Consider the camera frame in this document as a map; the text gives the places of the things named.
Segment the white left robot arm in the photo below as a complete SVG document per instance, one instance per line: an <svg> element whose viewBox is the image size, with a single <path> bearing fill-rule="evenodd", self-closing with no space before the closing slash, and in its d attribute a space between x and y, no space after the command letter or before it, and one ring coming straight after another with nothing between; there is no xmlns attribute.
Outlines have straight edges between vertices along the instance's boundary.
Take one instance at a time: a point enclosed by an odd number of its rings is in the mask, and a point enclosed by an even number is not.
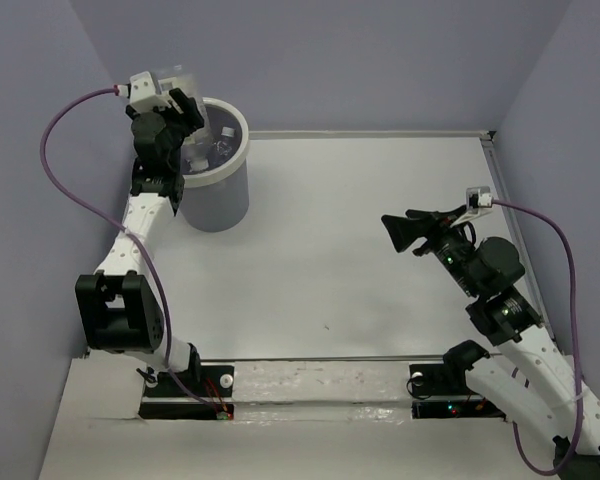
<svg viewBox="0 0 600 480"><path fill-rule="evenodd" d="M91 349L137 358L148 366L148 383L157 384L165 373L175 392L189 395L201 383L200 355L172 333L152 251L183 198L184 140L205 121L179 88L161 101L126 108L136 152L126 210L111 250L94 273L78 277L75 294Z"/></svg>

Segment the clear bottle cream label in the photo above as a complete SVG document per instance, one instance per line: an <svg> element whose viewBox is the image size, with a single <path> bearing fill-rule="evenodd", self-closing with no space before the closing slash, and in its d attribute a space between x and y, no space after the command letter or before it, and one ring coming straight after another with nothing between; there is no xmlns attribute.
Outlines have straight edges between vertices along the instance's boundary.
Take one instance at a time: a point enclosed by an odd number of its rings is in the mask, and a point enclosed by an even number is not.
<svg viewBox="0 0 600 480"><path fill-rule="evenodd" d="M176 65L156 71L161 93L185 116L192 121L190 135L181 147L182 173L198 174L210 169L210 149L213 134L209 117L192 71Z"/></svg>

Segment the clear crushed bottle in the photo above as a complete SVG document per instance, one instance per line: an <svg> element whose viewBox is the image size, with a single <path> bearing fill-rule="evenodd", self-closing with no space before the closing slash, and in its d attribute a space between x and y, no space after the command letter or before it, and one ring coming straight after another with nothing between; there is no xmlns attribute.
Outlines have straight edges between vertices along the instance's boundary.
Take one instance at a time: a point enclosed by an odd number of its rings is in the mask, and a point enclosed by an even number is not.
<svg viewBox="0 0 600 480"><path fill-rule="evenodd" d="M219 139L214 143L212 153L215 165L226 163L233 155L236 148L236 130L225 126L222 128Z"/></svg>

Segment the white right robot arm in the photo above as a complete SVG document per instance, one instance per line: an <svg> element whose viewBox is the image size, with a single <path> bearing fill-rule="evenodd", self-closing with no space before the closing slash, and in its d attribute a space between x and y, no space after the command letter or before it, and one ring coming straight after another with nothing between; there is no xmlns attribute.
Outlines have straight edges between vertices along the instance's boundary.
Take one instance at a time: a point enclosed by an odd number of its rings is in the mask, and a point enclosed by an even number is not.
<svg viewBox="0 0 600 480"><path fill-rule="evenodd" d="M468 388L482 395L515 427L553 445L547 475L600 479L600 399L517 290L525 268L516 246L501 237L477 241L468 215L460 206L381 218L397 252L436 257L471 298L466 308L471 323L514 367L507 372L485 348L466 340L443 355L442 384L453 392Z"/></svg>

